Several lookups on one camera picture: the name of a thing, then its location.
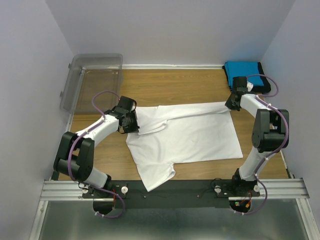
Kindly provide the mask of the white t shirt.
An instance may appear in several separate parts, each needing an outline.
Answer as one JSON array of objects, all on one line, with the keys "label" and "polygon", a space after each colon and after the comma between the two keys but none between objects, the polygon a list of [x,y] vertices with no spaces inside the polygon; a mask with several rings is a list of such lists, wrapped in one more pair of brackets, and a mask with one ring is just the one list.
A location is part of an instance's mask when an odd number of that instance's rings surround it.
[{"label": "white t shirt", "polygon": [[137,107],[136,115],[126,144],[148,192],[175,176],[175,164],[243,157],[224,102]]}]

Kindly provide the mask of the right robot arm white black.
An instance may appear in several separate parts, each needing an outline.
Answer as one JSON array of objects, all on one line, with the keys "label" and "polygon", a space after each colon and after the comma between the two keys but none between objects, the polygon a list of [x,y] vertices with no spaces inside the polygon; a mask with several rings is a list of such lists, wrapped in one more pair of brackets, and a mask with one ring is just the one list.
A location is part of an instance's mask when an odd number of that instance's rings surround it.
[{"label": "right robot arm white black", "polygon": [[234,77],[225,103],[230,110],[244,109],[254,117],[252,149],[227,187],[234,196],[253,191],[267,161],[289,143],[289,112],[265,102],[261,94],[250,91],[249,85],[247,76]]}]

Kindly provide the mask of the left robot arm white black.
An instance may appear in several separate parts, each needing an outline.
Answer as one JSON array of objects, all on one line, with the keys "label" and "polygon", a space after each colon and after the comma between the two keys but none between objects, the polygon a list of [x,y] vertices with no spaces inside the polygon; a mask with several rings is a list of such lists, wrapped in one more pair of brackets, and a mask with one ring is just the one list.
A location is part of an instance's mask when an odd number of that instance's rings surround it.
[{"label": "left robot arm white black", "polygon": [[73,181],[88,184],[101,198],[110,194],[111,176],[94,167],[97,145],[110,134],[138,133],[137,102],[121,96],[112,109],[101,113],[99,120],[76,133],[67,131],[60,140],[53,169]]}]

